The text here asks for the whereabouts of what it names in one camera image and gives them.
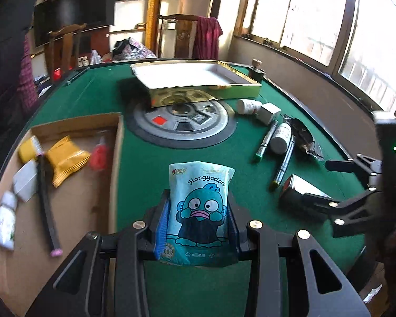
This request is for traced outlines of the person maroon sleeve forearm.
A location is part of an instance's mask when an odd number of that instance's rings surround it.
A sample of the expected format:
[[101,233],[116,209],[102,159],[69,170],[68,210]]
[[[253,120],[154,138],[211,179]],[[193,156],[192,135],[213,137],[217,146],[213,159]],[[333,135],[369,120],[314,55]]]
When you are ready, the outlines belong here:
[[23,57],[21,59],[21,69],[18,82],[18,97],[24,115],[30,114],[30,111],[38,102],[38,93],[35,88],[33,69],[30,58],[30,46],[28,37],[25,36],[23,42]]

